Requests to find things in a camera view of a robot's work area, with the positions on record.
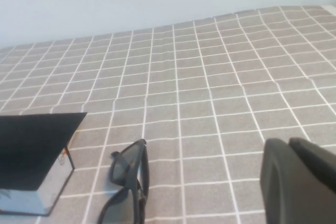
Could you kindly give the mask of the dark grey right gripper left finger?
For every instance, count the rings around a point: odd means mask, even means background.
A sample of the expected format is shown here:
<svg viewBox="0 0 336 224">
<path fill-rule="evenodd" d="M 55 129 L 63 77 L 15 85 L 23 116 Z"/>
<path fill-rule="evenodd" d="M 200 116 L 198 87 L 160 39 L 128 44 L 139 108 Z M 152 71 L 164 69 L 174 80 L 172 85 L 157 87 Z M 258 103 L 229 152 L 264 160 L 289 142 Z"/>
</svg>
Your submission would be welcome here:
<svg viewBox="0 0 336 224">
<path fill-rule="evenodd" d="M 335 189 L 307 169 L 285 142 L 265 142 L 260 187 L 267 223 L 335 223 Z"/>
</svg>

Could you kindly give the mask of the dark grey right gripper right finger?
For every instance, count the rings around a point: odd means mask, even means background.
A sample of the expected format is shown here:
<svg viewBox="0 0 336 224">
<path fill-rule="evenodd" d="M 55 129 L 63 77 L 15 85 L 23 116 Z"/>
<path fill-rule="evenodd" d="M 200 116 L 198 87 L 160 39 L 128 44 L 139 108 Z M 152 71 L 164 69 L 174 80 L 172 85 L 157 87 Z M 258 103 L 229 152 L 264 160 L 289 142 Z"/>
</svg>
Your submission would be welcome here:
<svg viewBox="0 0 336 224">
<path fill-rule="evenodd" d="M 290 138 L 288 144 L 317 180 L 335 189 L 335 154 L 300 137 Z"/>
</svg>

